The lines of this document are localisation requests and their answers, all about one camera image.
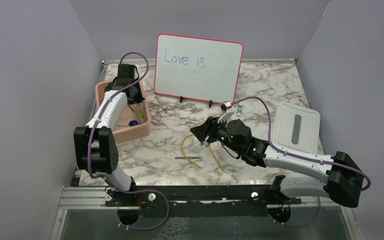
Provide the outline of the black metal rod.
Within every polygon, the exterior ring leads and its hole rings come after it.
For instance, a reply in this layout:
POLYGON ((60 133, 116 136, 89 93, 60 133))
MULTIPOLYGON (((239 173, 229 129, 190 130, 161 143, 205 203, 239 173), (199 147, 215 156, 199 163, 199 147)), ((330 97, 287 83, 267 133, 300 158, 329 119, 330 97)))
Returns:
POLYGON ((179 160, 187 160, 187 159, 197 160, 197 159, 202 159, 202 157, 201 156, 188 156, 188 157, 176 156, 176 157, 174 157, 174 159, 179 159, 179 160))

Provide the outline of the yellow rubber tube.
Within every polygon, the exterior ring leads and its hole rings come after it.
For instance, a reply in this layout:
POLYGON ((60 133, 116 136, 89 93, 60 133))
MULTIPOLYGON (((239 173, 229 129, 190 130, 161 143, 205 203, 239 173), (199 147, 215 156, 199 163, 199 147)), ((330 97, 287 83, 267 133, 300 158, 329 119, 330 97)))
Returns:
POLYGON ((212 157, 216 165, 224 171, 225 168, 223 167, 221 161, 217 157, 215 151, 212 149, 211 145, 207 142, 204 141, 206 144, 206 147, 203 148, 198 148, 197 146, 199 145, 198 140, 193 140, 195 136, 193 134, 188 134, 186 135, 183 140, 180 143, 180 153, 181 157, 202 157, 202 159, 186 159, 191 165, 194 167, 201 169, 202 166, 199 165, 196 160, 203 160, 204 157, 202 156, 204 150, 209 152, 209 155, 212 157))

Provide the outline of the pink plastic bin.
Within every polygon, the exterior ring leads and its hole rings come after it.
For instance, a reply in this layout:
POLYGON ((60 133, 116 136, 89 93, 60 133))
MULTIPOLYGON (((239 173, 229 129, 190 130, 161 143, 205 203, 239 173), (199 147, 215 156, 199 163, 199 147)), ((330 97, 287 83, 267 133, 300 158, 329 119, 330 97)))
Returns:
POLYGON ((86 124, 97 130, 107 127, 112 130, 115 142, 120 144, 150 134, 151 115, 142 83, 137 83, 122 92, 127 79, 103 81, 95 86, 96 112, 86 124))

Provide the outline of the graduated cylinder blue base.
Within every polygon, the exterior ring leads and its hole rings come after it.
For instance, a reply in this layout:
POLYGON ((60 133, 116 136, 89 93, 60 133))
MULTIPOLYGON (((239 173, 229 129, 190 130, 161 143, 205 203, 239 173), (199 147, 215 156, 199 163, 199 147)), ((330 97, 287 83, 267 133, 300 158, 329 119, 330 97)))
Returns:
POLYGON ((131 120, 128 124, 129 127, 137 126, 139 123, 137 120, 131 120))

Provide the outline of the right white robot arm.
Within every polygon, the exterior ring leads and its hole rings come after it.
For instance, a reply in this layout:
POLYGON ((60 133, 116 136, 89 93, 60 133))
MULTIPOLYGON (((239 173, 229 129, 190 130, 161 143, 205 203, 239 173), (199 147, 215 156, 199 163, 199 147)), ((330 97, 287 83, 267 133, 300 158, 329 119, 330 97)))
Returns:
POLYGON ((269 199, 280 204, 287 198, 324 197, 348 208, 359 205, 364 176, 354 160, 345 152, 335 155, 311 155, 287 152, 256 138, 241 120, 219 122, 208 117, 190 132, 200 141, 220 142, 251 166, 279 168, 301 174, 300 177, 281 177, 268 190, 269 199))

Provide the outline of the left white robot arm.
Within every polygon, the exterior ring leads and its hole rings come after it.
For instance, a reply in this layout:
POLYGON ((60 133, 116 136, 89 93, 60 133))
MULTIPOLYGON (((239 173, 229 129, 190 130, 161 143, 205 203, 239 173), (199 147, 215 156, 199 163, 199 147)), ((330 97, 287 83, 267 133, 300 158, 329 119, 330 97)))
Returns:
POLYGON ((104 89, 95 115, 73 132, 77 167, 88 172, 92 179, 102 179, 119 191, 118 199, 127 206, 135 203, 137 191, 134 179, 118 166, 119 151, 113 129, 128 105, 143 101, 141 79, 135 65, 120 63, 117 76, 104 89))

